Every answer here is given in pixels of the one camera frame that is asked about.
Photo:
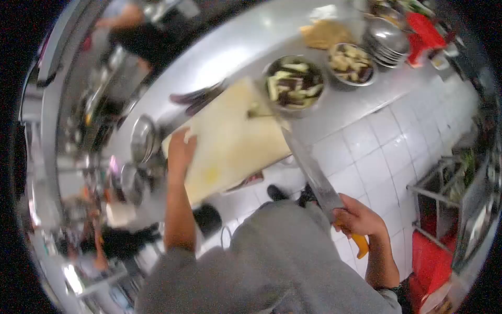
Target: yellow knife handle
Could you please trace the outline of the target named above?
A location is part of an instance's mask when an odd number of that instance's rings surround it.
[[[369,251],[369,246],[368,246],[368,241],[366,241],[365,236],[360,236],[356,234],[351,234],[352,239],[356,243],[357,247],[359,248],[359,253],[357,254],[357,258],[361,259],[363,258]]]

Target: bowl of eggplant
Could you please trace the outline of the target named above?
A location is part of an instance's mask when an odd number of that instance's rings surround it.
[[[375,82],[378,67],[361,47],[336,44],[328,50],[328,68],[340,82],[351,86],[368,86]]]
[[[303,56],[284,56],[265,69],[265,89],[282,114],[302,118],[319,106],[326,81],[319,66]]]

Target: floor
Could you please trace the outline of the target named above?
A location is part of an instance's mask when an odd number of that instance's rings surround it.
[[[359,199],[384,219],[401,281],[412,272],[411,223],[417,219],[406,186],[421,179],[442,155],[451,155],[453,144],[470,129],[477,102],[470,83],[458,76],[446,82],[437,77],[310,148],[336,191]],[[230,233],[270,200],[269,184],[296,199],[306,183],[299,168],[281,163],[264,175],[258,185],[208,200],[228,228],[203,243],[197,256],[214,246],[228,247]],[[367,255],[358,260],[355,243],[334,228],[331,237],[341,259],[364,277]]]

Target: white cutting board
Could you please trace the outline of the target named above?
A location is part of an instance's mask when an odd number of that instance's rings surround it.
[[[247,111],[257,106],[260,114],[272,114],[264,96],[245,77],[181,126],[190,126],[189,133],[197,135],[185,179],[190,204],[223,192],[291,154],[276,118],[247,118]],[[170,141],[171,136],[162,141],[166,158]]]

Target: knife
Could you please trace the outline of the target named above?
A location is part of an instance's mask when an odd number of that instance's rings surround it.
[[[281,129],[284,139],[302,169],[303,174],[307,178],[307,181],[309,182],[323,213],[326,215],[331,224],[336,224],[336,218],[333,214],[333,210],[335,208],[345,209],[345,205],[340,199],[340,196],[335,191],[331,183],[329,183],[328,178],[326,178],[322,172],[317,161],[310,156],[303,145],[294,138],[290,131],[286,130],[284,127],[281,127]],[[359,248],[357,258],[361,259],[368,253],[368,242],[364,236],[357,234],[352,234],[351,236]]]

